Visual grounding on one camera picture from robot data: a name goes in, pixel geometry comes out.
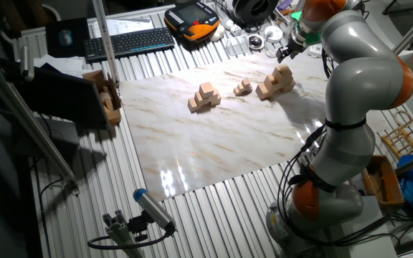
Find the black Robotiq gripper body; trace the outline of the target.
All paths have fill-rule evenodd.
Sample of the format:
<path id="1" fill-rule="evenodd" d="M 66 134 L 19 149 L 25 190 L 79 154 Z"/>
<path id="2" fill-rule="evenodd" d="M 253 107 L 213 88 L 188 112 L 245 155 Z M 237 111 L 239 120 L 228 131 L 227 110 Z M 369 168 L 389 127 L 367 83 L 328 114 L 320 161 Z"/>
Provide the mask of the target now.
<path id="1" fill-rule="evenodd" d="M 298 42 L 289 38 L 288 44 L 285 47 L 285 56 L 288 52 L 292 52 L 291 57 L 294 58 L 303 50 L 303 46 Z"/>

